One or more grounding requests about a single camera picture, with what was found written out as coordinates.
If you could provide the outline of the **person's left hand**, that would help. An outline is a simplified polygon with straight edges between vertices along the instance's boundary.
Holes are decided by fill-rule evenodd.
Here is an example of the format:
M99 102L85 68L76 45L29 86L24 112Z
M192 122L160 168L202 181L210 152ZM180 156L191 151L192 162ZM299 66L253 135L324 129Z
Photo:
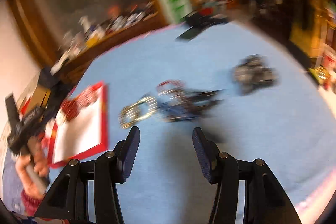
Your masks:
M42 190L41 179L48 178L50 171L47 158L37 137L32 137L28 141L28 150L29 152L24 149L17 156L15 170L25 193L31 198L42 200L45 190Z

